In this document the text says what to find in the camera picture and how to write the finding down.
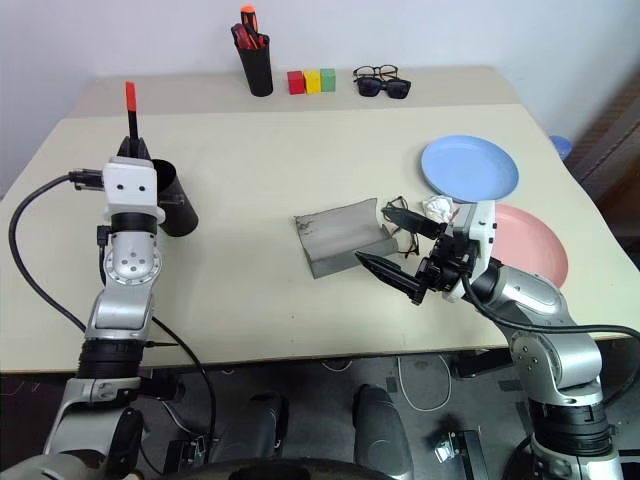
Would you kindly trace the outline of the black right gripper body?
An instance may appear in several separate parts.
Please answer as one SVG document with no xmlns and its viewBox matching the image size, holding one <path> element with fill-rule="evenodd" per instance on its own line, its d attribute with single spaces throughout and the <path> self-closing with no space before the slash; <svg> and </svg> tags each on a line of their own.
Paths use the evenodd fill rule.
<svg viewBox="0 0 640 480">
<path fill-rule="evenodd" d="M 435 241 L 416 271 L 415 296 L 428 290 L 451 292 L 463 274 L 471 275 L 480 254 L 477 240 L 445 223 L 420 223 L 417 233 Z"/>
</svg>

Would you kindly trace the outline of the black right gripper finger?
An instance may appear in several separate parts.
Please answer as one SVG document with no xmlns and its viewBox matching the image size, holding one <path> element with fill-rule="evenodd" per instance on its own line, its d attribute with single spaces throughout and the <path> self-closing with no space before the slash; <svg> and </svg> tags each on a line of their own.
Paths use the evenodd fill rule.
<svg viewBox="0 0 640 480">
<path fill-rule="evenodd" d="M 383 216 L 396 227 L 431 240 L 440 237 L 448 226 L 447 223 L 438 223 L 411 210 L 395 206 L 384 207 Z"/>
<path fill-rule="evenodd" d="M 426 285 L 415 275 L 410 275 L 390 260 L 363 251 L 356 251 L 360 264 L 378 280 L 404 293 L 414 305 L 420 305 L 426 293 Z"/>
</svg>

